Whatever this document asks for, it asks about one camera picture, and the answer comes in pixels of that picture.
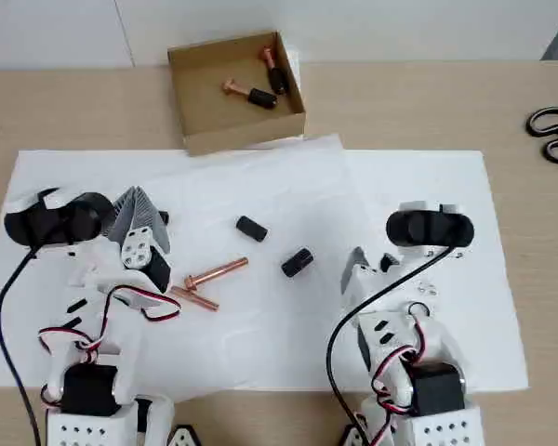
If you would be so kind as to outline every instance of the white wall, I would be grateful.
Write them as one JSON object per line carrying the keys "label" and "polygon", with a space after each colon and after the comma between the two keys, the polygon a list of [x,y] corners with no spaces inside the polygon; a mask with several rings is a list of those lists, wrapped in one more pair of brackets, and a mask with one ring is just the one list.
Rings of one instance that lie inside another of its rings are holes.
{"label": "white wall", "polygon": [[0,69],[130,65],[112,0],[0,0]]}
{"label": "white wall", "polygon": [[307,60],[539,59],[558,31],[558,0],[117,0],[124,27],[115,1],[0,0],[0,68],[166,63],[273,28]]}

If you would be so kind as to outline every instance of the black cylinder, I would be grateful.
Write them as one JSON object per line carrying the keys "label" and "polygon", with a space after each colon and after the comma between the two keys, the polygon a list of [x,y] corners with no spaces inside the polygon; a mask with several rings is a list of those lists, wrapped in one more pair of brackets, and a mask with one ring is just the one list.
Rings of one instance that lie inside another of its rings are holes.
{"label": "black cylinder", "polygon": [[314,257],[312,253],[306,248],[300,249],[293,257],[287,260],[281,269],[287,277],[294,277],[304,268],[312,263]]}
{"label": "black cylinder", "polygon": [[235,223],[235,227],[257,242],[262,242],[268,232],[266,228],[263,228],[256,221],[248,218],[247,216],[241,216]]}
{"label": "black cylinder", "polygon": [[252,88],[248,95],[248,102],[265,109],[274,109],[275,105],[277,105],[277,97],[273,93],[267,93],[266,91]]}
{"label": "black cylinder", "polygon": [[288,91],[286,75],[280,68],[271,68],[268,72],[269,84],[277,95],[284,95]]}

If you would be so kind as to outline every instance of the screw hole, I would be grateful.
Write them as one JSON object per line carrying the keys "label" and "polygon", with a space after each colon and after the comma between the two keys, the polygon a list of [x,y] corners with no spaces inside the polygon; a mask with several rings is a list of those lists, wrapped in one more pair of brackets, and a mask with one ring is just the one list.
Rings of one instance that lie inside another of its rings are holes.
{"label": "screw hole", "polygon": [[378,325],[376,327],[374,327],[374,331],[375,332],[379,332],[380,330],[382,330],[384,327],[386,327],[389,324],[388,321],[380,321],[378,323]]}
{"label": "screw hole", "polygon": [[380,339],[379,342],[384,346],[385,344],[387,344],[393,338],[394,338],[393,333],[387,333]]}

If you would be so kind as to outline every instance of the black cable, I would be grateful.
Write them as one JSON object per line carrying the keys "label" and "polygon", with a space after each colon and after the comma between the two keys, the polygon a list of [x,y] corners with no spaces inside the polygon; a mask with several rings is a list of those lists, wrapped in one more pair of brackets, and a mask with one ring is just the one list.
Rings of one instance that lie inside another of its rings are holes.
{"label": "black cable", "polygon": [[7,343],[4,339],[4,333],[2,330],[2,306],[4,306],[4,299],[7,296],[8,290],[12,284],[18,279],[22,271],[25,267],[29,264],[29,262],[35,258],[35,255],[39,252],[39,250],[49,241],[49,239],[67,223],[67,220],[61,221],[55,228],[50,230],[47,235],[42,239],[42,241],[31,248],[31,250],[27,253],[27,255],[21,260],[17,268],[14,270],[12,275],[8,278],[5,285],[2,287],[0,291],[0,349],[2,350],[2,354],[4,355],[4,359],[7,362],[8,369],[12,373],[13,378],[15,378],[15,382],[17,383],[17,388],[19,389],[20,397],[22,398],[22,402],[25,405],[25,410],[27,411],[27,416],[29,417],[29,423],[31,424],[31,428],[33,430],[33,438],[35,440],[35,446],[41,446],[41,437],[39,436],[39,427],[37,425],[37,418],[35,418],[35,413],[33,412],[33,407],[31,402],[29,401],[29,396],[27,395],[27,391],[25,390],[25,386],[22,384],[22,380],[20,379],[19,372],[15,367],[14,362],[10,358],[10,354],[8,353]]}
{"label": "black cable", "polygon": [[371,305],[372,303],[376,302],[381,297],[383,297],[387,293],[391,292],[392,290],[394,290],[398,286],[400,286],[403,283],[413,279],[418,274],[425,271],[426,269],[428,269],[432,265],[438,263],[440,260],[442,260],[443,258],[448,256],[450,253],[452,253],[454,249],[455,249],[454,246],[450,246],[450,247],[444,249],[438,256],[433,257],[431,260],[427,261],[423,265],[421,265],[421,266],[417,267],[416,269],[414,269],[413,271],[409,272],[408,274],[403,276],[401,279],[391,283],[389,286],[387,286],[386,288],[377,292],[375,295],[373,295],[372,297],[369,297],[367,300],[365,300],[360,305],[355,307],[353,310],[351,310],[349,313],[347,313],[343,317],[343,319],[341,319],[339,321],[339,323],[335,327],[335,330],[333,330],[333,333],[331,334],[331,336],[328,340],[328,345],[326,346],[326,376],[328,377],[328,382],[330,383],[330,385],[333,389],[333,393],[335,394],[335,397],[339,401],[339,404],[341,405],[341,407],[343,408],[343,410],[345,411],[345,413],[347,414],[348,418],[353,423],[355,428],[360,433],[360,436],[362,437],[362,442],[364,443],[364,446],[370,446],[370,441],[368,440],[367,436],[365,435],[364,428],[362,427],[362,425],[360,425],[360,422],[357,420],[357,418],[353,414],[353,411],[347,405],[347,402],[343,398],[343,395],[341,395],[341,392],[340,392],[339,388],[337,387],[337,383],[335,382],[335,376],[333,375],[333,348],[335,346],[335,341],[337,340],[337,336],[339,335],[339,332],[345,326],[345,324],[353,316],[355,316],[357,313],[359,313],[360,311],[362,311],[364,308]]}

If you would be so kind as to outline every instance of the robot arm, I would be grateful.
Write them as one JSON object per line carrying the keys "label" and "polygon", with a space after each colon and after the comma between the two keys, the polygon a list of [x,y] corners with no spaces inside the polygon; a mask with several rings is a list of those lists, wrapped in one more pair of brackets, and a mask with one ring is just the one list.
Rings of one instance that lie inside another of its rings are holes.
{"label": "robot arm", "polygon": [[[138,395],[145,320],[179,315],[179,303],[161,295],[171,286],[169,241],[144,191],[130,188],[112,204],[74,188],[44,190],[8,206],[5,226],[12,240],[31,247],[82,242],[60,250],[79,267],[60,300],[64,308],[38,334],[50,354],[41,392],[47,445],[136,446],[140,433],[145,446],[199,444],[186,427],[168,443],[172,401]],[[61,229],[43,240],[53,228]]]}
{"label": "robot arm", "polygon": [[[410,265],[434,256],[434,248],[423,243],[451,246],[451,240],[462,240],[461,248],[469,245],[473,229],[468,218],[425,207],[403,206],[390,218],[387,231],[400,246],[400,258],[385,255],[379,269],[372,269],[363,250],[353,250],[341,281],[348,308],[368,302]],[[451,239],[451,231],[462,237]],[[445,261],[461,258],[452,257]],[[351,319],[373,390],[356,417],[371,446],[484,444],[479,407],[467,394],[470,364],[433,317],[437,300],[428,279],[413,277]],[[357,428],[349,426],[341,445],[362,444]]]}

